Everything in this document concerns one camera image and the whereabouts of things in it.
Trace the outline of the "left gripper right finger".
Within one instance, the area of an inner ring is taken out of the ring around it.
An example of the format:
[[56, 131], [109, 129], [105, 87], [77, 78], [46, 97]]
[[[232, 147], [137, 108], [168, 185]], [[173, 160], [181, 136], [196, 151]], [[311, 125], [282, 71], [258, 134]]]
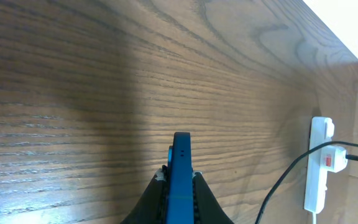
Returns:
[[233, 224], [208, 187], [201, 172], [194, 172], [193, 208], [194, 224]]

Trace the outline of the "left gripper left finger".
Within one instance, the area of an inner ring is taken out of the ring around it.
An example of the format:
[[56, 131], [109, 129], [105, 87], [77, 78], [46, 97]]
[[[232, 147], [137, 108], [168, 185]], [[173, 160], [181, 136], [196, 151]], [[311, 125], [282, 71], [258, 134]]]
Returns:
[[121, 224], [163, 223], [167, 186], [167, 170], [158, 169], [135, 207]]

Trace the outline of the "blue Samsung Galaxy smartphone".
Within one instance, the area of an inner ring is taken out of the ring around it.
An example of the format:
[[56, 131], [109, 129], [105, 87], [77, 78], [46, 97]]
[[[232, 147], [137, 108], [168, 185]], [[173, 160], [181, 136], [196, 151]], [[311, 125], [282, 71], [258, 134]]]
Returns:
[[190, 133], [176, 132], [168, 152], [169, 191], [165, 223], [194, 223]]

